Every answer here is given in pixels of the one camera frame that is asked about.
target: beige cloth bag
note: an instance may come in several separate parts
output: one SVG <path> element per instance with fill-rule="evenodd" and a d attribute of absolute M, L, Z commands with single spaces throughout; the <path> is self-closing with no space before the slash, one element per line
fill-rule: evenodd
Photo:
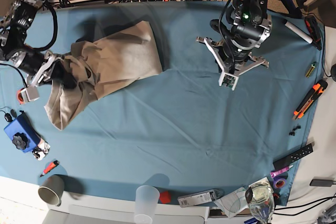
<path fill-rule="evenodd" d="M 162 72 L 153 31 L 145 21 L 93 43 L 72 44 L 64 65 L 77 79 L 77 87 L 66 90 L 53 82 L 44 107 L 60 130 L 90 102 Z"/>

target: orange utility knife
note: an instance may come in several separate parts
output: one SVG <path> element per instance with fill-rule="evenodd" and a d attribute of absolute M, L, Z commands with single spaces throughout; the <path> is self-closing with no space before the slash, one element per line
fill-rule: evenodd
<path fill-rule="evenodd" d="M 326 90 L 328 83 L 323 79 L 319 80 L 306 94 L 303 101 L 294 111 L 293 120 L 300 119 L 314 104 L 314 102 L 323 94 Z"/>

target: computer mouse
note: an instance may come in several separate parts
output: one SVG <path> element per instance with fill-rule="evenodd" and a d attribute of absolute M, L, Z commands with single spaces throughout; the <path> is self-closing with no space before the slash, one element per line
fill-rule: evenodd
<path fill-rule="evenodd" d="M 332 65 L 330 69 L 331 78 L 336 81 L 336 64 Z"/>

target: pink marker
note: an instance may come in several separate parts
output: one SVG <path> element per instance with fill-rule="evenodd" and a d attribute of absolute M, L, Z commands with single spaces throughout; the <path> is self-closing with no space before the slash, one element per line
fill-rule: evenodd
<path fill-rule="evenodd" d="M 274 178 L 282 173 L 285 173 L 287 171 L 289 171 L 289 169 L 291 169 L 293 167 L 293 165 L 290 165 L 290 166 L 286 166 L 285 168 L 281 169 L 281 170 L 277 170 L 275 172 L 270 172 L 271 174 L 271 177 Z"/>

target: tape roll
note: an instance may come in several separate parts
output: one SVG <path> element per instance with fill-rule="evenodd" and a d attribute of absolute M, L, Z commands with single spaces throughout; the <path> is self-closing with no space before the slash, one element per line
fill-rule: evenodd
<path fill-rule="evenodd" d="M 286 184 L 286 180 L 284 178 L 278 178 L 278 179 L 274 179 L 274 182 L 273 182 L 273 187 L 274 188 L 283 188 Z"/>

